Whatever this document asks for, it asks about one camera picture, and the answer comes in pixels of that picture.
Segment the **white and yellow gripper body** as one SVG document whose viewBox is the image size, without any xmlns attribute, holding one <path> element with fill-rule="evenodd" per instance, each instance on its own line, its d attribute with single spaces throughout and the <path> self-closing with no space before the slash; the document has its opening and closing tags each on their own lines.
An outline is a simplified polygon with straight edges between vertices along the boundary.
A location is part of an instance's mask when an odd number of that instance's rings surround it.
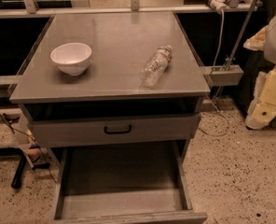
<svg viewBox="0 0 276 224">
<path fill-rule="evenodd" d="M 245 125 L 262 129 L 276 117 L 276 66 L 268 73 L 260 72 L 255 82 L 254 99 L 250 103 Z"/>
</svg>

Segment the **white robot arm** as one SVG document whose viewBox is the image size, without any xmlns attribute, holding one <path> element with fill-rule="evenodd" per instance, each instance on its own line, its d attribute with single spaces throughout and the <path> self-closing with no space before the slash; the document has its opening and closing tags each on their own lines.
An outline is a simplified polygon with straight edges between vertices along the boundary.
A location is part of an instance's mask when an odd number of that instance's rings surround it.
<svg viewBox="0 0 276 224">
<path fill-rule="evenodd" d="M 276 15 L 269 24 L 247 39 L 243 46 L 253 51 L 262 51 L 264 58 L 274 67 L 268 73 L 260 72 L 256 78 L 254 99 L 249 105 L 245 125 L 259 130 L 269 125 L 276 117 Z"/>
</svg>

